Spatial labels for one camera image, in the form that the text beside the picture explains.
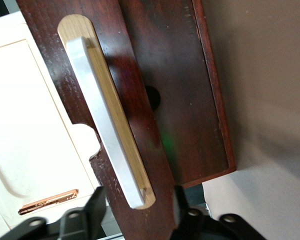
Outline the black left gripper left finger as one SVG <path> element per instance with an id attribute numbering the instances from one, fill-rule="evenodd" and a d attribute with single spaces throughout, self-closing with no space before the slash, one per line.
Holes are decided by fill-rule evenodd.
<path id="1" fill-rule="evenodd" d="M 60 220 L 60 240 L 96 240 L 102 237 L 101 222 L 106 213 L 106 189 L 97 187 L 86 205 L 65 212 Z"/>

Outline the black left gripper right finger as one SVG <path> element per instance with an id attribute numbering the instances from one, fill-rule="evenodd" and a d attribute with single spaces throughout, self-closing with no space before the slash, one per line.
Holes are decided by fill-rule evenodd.
<path id="1" fill-rule="evenodd" d="M 197 208 L 190 207 L 182 186 L 173 190 L 173 216 L 176 228 L 172 231 L 170 240 L 205 240 L 203 224 L 205 216 Z"/>

